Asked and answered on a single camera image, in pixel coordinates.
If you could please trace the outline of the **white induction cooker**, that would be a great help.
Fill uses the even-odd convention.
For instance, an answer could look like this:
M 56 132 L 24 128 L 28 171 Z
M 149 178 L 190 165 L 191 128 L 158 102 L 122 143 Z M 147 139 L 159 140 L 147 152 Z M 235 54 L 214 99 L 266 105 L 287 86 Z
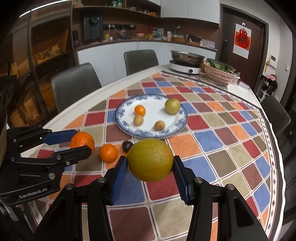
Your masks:
M 184 73 L 184 74 L 189 74 L 189 75 L 198 75 L 201 73 L 200 67 L 190 67 L 190 66 L 182 65 L 177 63 L 174 60 L 170 60 L 169 68 L 171 70 Z

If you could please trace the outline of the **large orange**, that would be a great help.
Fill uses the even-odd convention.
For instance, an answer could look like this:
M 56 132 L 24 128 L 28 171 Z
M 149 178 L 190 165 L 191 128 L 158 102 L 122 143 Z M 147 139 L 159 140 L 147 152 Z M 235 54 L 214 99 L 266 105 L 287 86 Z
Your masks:
M 114 162 L 118 156 L 117 148 L 112 144 L 105 144 L 99 149 L 99 158 L 106 163 Z
M 95 141 L 92 135 L 87 132 L 78 132 L 70 140 L 70 149 L 88 146 L 93 154 L 95 151 Z

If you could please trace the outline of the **brown kiwi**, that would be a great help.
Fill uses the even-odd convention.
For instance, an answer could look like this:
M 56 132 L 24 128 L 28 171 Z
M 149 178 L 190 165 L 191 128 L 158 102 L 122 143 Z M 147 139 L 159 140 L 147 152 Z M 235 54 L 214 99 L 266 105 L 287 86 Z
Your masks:
M 133 119 L 133 124 L 135 126 L 141 126 L 144 123 L 144 117 L 141 115 L 136 115 Z
M 166 127 L 165 123 L 162 120 L 158 120 L 155 124 L 154 124 L 154 129 L 156 131 L 162 131 L 164 130 Z

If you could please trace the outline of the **far grey dining chair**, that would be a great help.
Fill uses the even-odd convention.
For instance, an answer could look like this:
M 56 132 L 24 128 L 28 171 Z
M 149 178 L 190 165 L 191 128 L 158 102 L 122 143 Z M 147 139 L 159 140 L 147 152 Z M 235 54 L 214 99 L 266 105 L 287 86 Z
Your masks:
M 159 65 L 154 50 L 134 50 L 124 53 L 126 75 L 132 75 Z

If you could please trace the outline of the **yellow-green pear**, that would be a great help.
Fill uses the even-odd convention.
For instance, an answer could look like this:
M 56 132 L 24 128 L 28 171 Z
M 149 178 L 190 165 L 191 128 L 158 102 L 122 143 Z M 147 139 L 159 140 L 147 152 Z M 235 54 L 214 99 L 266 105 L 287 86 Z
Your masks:
M 157 182 L 172 172 L 174 155 L 164 142 L 146 138 L 135 143 L 127 154 L 131 173 L 144 182 Z
M 181 108 L 180 101 L 176 98 L 170 98 L 165 103 L 165 110 L 167 113 L 174 115 L 179 112 Z

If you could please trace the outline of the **small orange mandarin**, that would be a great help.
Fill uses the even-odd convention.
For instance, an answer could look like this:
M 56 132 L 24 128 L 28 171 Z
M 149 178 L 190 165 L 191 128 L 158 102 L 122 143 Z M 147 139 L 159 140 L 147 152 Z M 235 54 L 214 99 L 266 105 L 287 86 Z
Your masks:
M 145 107 L 143 105 L 137 105 L 134 108 L 134 112 L 135 112 L 136 115 L 145 116 L 146 109 L 145 109 Z

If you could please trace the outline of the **dark brown door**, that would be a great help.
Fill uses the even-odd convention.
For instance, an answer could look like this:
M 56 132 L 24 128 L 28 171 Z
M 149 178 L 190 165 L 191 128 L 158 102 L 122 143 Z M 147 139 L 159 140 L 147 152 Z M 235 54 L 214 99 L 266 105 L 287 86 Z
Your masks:
M 234 67 L 240 80 L 256 92 L 268 47 L 268 23 L 235 7 L 222 4 L 216 59 Z

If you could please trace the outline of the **grey dining chair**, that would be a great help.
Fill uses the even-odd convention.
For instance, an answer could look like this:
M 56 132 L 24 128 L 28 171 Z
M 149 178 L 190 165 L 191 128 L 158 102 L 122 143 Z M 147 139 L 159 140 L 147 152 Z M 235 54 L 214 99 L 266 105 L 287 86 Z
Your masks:
M 159 65 L 154 50 L 134 50 L 124 53 L 126 75 L 132 75 Z
M 51 79 L 57 111 L 63 110 L 88 94 L 102 88 L 90 63 L 71 67 Z

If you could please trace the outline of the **red fu door poster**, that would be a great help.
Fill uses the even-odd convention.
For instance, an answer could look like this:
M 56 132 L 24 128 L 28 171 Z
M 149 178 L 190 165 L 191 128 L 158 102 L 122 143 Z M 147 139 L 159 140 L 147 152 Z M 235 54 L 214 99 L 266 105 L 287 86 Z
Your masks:
M 235 24 L 234 44 L 232 53 L 248 59 L 251 45 L 251 29 L 245 23 Z

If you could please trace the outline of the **dark plum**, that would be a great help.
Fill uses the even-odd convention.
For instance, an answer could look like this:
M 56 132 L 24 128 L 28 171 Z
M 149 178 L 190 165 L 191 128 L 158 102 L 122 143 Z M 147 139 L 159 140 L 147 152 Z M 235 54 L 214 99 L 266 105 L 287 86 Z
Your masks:
M 131 149 L 133 146 L 133 143 L 131 141 L 124 141 L 122 143 L 122 149 L 125 153 L 128 153 L 128 151 Z

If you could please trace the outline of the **large orange front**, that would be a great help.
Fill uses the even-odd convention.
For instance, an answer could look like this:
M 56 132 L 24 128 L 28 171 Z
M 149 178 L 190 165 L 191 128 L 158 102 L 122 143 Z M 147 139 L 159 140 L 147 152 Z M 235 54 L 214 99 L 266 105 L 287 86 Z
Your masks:
M 112 144 L 105 144 L 99 149 L 99 158 L 106 163 L 114 162 L 118 156 L 117 148 Z

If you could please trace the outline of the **white counter cabinet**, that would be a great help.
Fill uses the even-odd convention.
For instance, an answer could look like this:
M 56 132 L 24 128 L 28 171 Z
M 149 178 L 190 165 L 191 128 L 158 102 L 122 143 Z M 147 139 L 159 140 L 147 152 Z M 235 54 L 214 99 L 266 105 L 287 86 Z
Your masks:
M 171 51 L 182 51 L 214 59 L 216 50 L 186 44 L 160 41 L 139 41 L 109 43 L 77 51 L 79 64 L 90 63 L 102 86 L 127 76 L 127 68 L 150 68 L 151 57 L 147 51 L 154 51 L 159 65 L 169 64 Z

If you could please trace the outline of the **right side grey chair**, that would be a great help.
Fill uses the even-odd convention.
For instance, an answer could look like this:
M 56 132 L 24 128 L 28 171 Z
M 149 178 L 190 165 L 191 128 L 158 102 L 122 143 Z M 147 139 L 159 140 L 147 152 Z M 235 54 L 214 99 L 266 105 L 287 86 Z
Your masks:
M 278 137 L 290 124 L 290 116 L 278 100 L 272 96 L 267 96 L 262 102 L 261 106 L 272 124 L 274 134 Z

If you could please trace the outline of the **near grey dining chair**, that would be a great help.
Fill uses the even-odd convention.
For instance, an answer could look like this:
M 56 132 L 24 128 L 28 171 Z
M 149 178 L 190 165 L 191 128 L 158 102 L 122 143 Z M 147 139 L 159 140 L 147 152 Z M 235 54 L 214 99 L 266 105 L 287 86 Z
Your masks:
M 88 94 L 102 88 L 90 63 L 71 67 L 51 79 L 57 111 L 63 110 Z

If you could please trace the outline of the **steel wok pan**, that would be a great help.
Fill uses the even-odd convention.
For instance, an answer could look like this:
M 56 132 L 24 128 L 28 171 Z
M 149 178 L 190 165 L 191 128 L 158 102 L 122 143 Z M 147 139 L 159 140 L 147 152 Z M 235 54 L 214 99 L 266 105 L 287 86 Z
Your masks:
M 171 57 L 177 63 L 193 67 L 201 66 L 205 58 L 202 55 L 173 50 L 171 51 Z

